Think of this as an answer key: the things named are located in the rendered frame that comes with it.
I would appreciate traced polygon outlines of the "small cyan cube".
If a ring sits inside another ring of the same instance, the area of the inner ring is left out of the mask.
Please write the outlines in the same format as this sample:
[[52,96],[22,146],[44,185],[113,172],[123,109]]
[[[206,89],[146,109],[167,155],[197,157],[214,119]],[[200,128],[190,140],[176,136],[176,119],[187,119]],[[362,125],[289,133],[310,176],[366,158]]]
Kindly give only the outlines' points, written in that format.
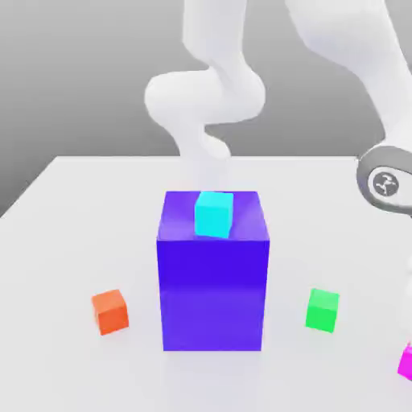
[[233,224],[232,192],[201,192],[195,203],[195,234],[228,238]]

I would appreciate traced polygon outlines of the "small orange cube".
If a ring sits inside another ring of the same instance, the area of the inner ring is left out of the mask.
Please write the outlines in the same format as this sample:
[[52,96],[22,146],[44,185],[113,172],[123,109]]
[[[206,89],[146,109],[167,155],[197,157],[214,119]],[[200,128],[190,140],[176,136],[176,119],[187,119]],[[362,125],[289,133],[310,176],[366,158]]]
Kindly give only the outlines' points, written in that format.
[[93,313],[102,336],[129,327],[129,316],[120,290],[108,290],[91,299]]

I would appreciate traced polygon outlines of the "small green cube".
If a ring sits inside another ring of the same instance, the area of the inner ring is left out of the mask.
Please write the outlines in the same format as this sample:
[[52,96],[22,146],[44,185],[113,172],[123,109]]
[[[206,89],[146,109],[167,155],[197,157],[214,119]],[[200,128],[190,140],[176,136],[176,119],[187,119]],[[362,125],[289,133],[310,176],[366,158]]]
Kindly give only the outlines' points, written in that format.
[[307,305],[305,326],[333,333],[339,307],[340,295],[316,288],[311,289]]

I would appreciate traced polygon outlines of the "small magenta cube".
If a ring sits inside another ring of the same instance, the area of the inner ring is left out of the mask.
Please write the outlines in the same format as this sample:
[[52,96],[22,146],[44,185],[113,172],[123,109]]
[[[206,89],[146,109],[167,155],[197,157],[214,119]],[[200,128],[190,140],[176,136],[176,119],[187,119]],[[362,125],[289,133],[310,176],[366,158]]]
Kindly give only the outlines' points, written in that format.
[[398,374],[412,381],[412,345],[408,344],[403,350],[398,365]]

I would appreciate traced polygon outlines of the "large blue box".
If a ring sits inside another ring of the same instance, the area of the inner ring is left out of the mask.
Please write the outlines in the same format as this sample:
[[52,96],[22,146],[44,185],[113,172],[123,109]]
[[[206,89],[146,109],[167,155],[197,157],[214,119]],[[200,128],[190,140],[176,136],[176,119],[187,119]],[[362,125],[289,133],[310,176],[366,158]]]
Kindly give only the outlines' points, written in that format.
[[156,239],[163,348],[258,351],[270,236],[259,195],[235,192],[228,238],[195,234],[198,192],[168,191]]

